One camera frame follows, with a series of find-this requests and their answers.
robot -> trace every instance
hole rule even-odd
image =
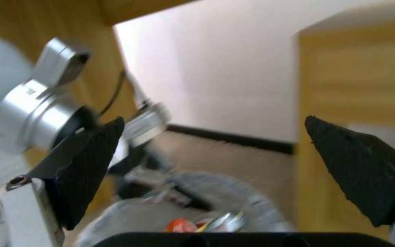
[[[72,230],[77,226],[106,174],[116,177],[117,194],[121,199],[142,198],[145,206],[149,205],[144,214],[151,214],[151,207],[161,208],[164,216],[177,214],[177,208],[187,216],[218,214],[213,214],[215,220],[207,224],[203,233],[129,233],[153,232],[155,228],[150,228],[152,223],[146,222],[139,230],[129,230],[121,225],[122,221],[116,221],[118,215],[122,217],[125,213],[129,220],[132,210],[141,211],[145,207],[140,199],[140,204],[133,206],[122,200],[86,227],[80,246],[245,246],[264,241],[275,246],[329,246],[331,243],[392,246],[360,234],[296,233],[278,211],[270,209],[266,199],[255,195],[248,186],[237,188],[236,181],[213,175],[177,176],[168,158],[150,142],[165,130],[168,113],[161,104],[152,103],[144,95],[129,73],[123,72],[118,84],[124,77],[133,82],[139,109],[128,122],[121,117],[104,125],[98,122],[114,97],[100,114],[72,100],[65,85],[75,80],[88,60],[89,50],[85,47],[54,38],[45,45],[37,63],[31,66],[15,47],[0,39],[0,148],[13,153],[22,153],[31,147],[49,152],[28,174],[7,183],[6,192],[0,198],[0,246],[61,246],[64,241],[62,229]],[[330,168],[336,167],[336,160],[328,157],[337,152],[344,141],[327,145],[330,149],[324,152],[322,140],[329,140],[333,135],[323,130],[342,130],[332,132],[340,137],[347,134],[346,130],[311,118],[306,120],[306,128],[331,173],[341,174],[339,169]],[[357,154],[360,150],[356,148],[352,152]],[[367,161],[373,159],[373,156],[367,157]],[[341,177],[335,176],[339,183],[348,180],[345,176],[341,180]],[[232,198],[238,198],[230,201],[231,205],[254,199],[243,202],[245,215],[233,210],[221,214],[220,205],[230,199],[208,200],[196,193],[186,183],[196,178],[199,179],[196,186],[207,190],[208,194],[217,191],[216,188],[232,189],[223,194],[237,194],[235,189],[246,191],[244,197],[233,195]],[[383,184],[386,188],[395,188],[395,180],[387,182]],[[351,194],[351,189],[343,186],[343,190]],[[385,205],[394,208],[395,212],[395,197],[391,198],[393,200],[387,200]],[[372,217],[373,223],[393,224],[395,243],[395,214],[374,209],[377,214],[371,215],[366,205],[352,201]],[[380,217],[377,222],[377,217],[384,214],[388,215],[387,220]],[[225,233],[213,233],[221,227]]]

black cable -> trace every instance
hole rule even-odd
[[[107,112],[109,110],[109,108],[111,108],[111,106],[114,104],[114,101],[117,99],[117,97],[121,91],[121,87],[123,86],[125,78],[126,78],[126,71],[123,70],[122,72],[120,72],[120,76],[119,76],[117,87],[116,87],[114,94],[112,95],[108,104],[103,108],[102,111],[100,111],[100,113],[98,114],[98,117],[103,116],[103,114],[105,114],[105,112]]]

silver tool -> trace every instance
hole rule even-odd
[[[169,113],[161,103],[152,103],[146,94],[144,94],[144,91],[133,75],[130,73],[126,73],[126,75],[127,80],[133,88],[138,114],[126,123],[123,137],[133,146],[139,146],[167,128]]]
[[[243,212],[226,212],[210,221],[204,232],[233,233],[240,230],[245,224]]]
[[[8,55],[0,55],[0,64],[7,64],[0,69],[0,147],[12,153],[31,146],[50,150],[82,107],[61,86],[79,75],[89,53],[53,38],[31,69],[16,48],[0,40],[3,52]]]

white wall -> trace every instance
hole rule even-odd
[[[296,142],[295,35],[358,3],[201,0],[121,23],[116,33],[128,68],[172,123]]]

black baseboard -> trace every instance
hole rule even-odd
[[[169,125],[168,131],[190,134],[202,138],[212,139],[216,141],[231,142],[243,146],[255,147],[263,150],[272,150],[281,153],[293,154],[295,144],[289,142],[271,141],[255,137],[241,136],[232,133],[223,133],[218,131],[210,131],[198,128],[191,128],[181,125]]]

